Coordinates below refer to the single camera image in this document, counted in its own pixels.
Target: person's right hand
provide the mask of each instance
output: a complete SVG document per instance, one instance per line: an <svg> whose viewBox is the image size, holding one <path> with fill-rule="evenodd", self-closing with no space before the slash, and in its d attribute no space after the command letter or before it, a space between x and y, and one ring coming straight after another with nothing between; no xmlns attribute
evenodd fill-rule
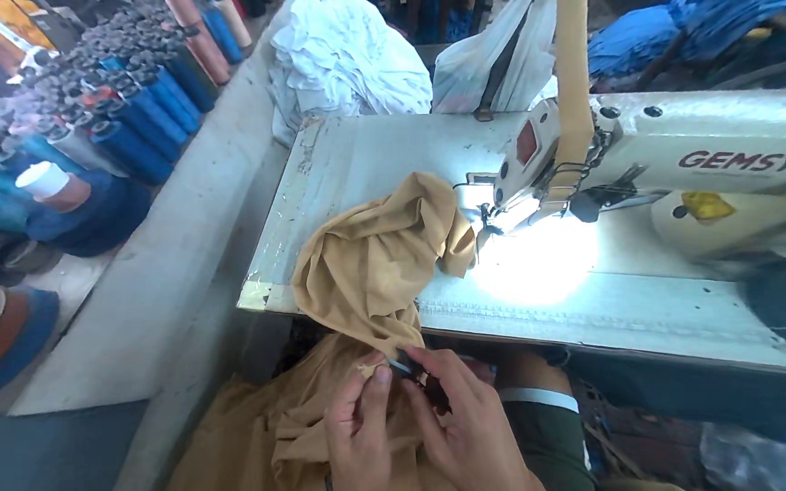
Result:
<svg viewBox="0 0 786 491"><path fill-rule="evenodd" d="M432 464L461 491L544 490L520 455L496 390L453 351L405 351L438 378L451 406L442 426L423 391L403 379Z"/></svg>

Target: white paper cup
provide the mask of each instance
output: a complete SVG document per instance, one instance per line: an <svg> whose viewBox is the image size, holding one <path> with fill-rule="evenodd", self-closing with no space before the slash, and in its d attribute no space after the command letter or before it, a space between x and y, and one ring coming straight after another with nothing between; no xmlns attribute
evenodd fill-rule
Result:
<svg viewBox="0 0 786 491"><path fill-rule="evenodd" d="M36 199L47 199L60 192L68 184L68 174L53 162L33 163L18 175L16 187L27 190Z"/></svg>

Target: hand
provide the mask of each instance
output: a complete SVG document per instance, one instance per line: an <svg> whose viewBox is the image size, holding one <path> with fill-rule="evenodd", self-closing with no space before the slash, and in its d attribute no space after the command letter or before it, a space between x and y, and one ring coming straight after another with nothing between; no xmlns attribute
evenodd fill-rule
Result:
<svg viewBox="0 0 786 491"><path fill-rule="evenodd" d="M393 374L387 365L376 367L370 378L362 372L383 360L379 351L358 359L323 414L334 491L383 491L389 486L387 396Z"/></svg>
<svg viewBox="0 0 786 491"><path fill-rule="evenodd" d="M417 385L403 380L430 461L461 491L543 490L527 469L496 390L450 350L406 348L438 378L452 413L441 424Z"/></svg>

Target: white cuff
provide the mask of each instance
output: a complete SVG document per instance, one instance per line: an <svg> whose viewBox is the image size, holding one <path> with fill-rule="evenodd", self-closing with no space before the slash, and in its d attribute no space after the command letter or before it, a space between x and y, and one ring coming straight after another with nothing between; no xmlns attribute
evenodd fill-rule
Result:
<svg viewBox="0 0 786 491"><path fill-rule="evenodd" d="M539 403L548 406L562 407L578 413L578 401L573 396L561 392L546 391L544 389L529 389L526 387L510 387L499 390L502 402L527 402Z"/></svg>

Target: white table surface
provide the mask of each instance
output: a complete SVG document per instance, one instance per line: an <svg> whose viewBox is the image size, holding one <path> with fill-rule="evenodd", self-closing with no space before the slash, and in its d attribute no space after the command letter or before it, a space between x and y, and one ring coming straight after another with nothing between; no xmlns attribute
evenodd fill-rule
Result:
<svg viewBox="0 0 786 491"><path fill-rule="evenodd" d="M293 145L238 307L296 314L289 282L307 238L329 218L392 192L410 172L452 184L496 172L526 118L356 116L307 121ZM685 261L649 226L647 206L595 224L549 218L494 238L464 280L437 273L418 296L425 329L561 342L693 362L786 371L786 341L737 285Z"/></svg>

